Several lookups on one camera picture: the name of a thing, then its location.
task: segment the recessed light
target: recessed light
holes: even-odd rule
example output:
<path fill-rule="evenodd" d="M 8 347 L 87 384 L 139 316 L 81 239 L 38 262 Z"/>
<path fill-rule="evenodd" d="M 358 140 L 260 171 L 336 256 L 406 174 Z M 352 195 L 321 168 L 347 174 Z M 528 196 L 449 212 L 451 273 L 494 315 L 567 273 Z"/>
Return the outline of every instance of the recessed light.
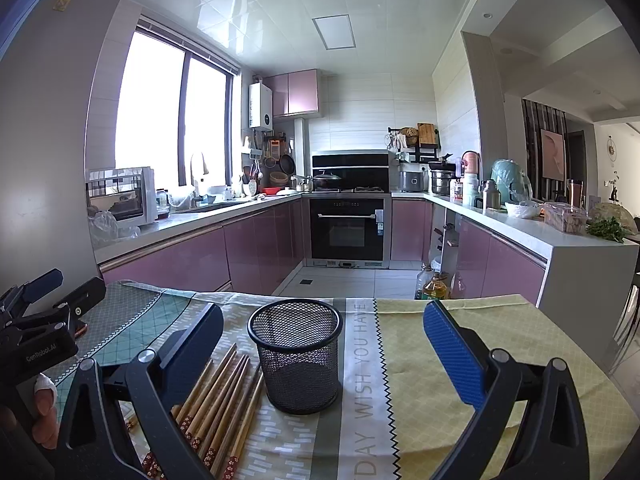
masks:
<path fill-rule="evenodd" d="M 355 48 L 356 40 L 348 14 L 314 18 L 313 22 L 325 49 Z"/>

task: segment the herbs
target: herbs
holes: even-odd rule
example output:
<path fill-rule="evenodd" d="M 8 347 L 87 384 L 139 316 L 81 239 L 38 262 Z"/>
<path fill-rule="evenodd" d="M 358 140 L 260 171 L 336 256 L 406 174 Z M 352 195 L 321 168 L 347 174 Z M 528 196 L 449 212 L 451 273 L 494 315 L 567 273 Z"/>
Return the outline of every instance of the herbs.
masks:
<path fill-rule="evenodd" d="M 608 220 L 605 219 L 588 222 L 587 234 L 597 236 L 598 238 L 604 238 L 605 240 L 612 240 L 621 244 L 625 231 L 622 229 L 620 222 L 612 216 Z"/>

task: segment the water heater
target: water heater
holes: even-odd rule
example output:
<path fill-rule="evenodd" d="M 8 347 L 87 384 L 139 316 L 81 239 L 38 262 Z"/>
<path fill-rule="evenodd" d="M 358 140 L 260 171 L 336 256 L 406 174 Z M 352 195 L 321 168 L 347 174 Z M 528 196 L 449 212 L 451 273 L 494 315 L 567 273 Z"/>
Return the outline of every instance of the water heater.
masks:
<path fill-rule="evenodd" d="M 273 93 L 262 83 L 249 86 L 249 127 L 264 132 L 273 130 Z"/>

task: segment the white countertop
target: white countertop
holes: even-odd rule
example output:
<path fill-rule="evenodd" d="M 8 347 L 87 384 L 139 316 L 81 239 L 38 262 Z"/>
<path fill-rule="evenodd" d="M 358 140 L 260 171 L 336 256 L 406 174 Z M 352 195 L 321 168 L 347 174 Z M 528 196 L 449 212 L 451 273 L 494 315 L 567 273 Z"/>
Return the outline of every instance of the white countertop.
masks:
<path fill-rule="evenodd" d="M 169 218 L 156 220 L 153 224 L 140 227 L 140 236 L 130 238 L 121 242 L 116 242 L 106 247 L 94 251 L 95 261 L 98 265 L 108 260 L 113 260 L 123 254 L 131 253 L 135 250 L 161 242 L 168 238 L 178 236 L 195 229 L 217 224 L 229 220 L 236 216 L 253 213 L 272 207 L 277 204 L 290 202 L 299 199 L 302 193 L 287 196 L 268 196 L 263 200 L 243 200 L 237 205 L 232 205 L 222 209 L 207 212 L 178 213 L 172 214 Z"/>
<path fill-rule="evenodd" d="M 542 219 L 527 220 L 510 218 L 506 212 L 482 212 L 482 209 L 462 205 L 462 202 L 451 201 L 449 197 L 435 196 L 429 193 L 392 192 L 392 198 L 423 198 L 446 207 L 473 220 L 474 222 L 501 234 L 509 240 L 527 248 L 533 253 L 549 260 L 554 247 L 624 247 L 634 245 L 625 240 L 624 244 L 603 240 L 589 235 L 570 235 L 561 233 L 546 225 Z"/>

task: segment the black mesh pen holder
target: black mesh pen holder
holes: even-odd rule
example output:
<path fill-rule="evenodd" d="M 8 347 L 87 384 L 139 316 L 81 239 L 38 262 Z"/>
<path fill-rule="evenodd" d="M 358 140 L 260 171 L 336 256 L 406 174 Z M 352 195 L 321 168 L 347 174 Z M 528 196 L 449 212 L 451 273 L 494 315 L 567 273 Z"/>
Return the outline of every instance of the black mesh pen holder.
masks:
<path fill-rule="evenodd" d="M 316 413 L 340 392 L 342 317 L 316 300 L 283 300 L 256 310 L 247 329 L 260 355 L 271 403 L 293 415 Z"/>

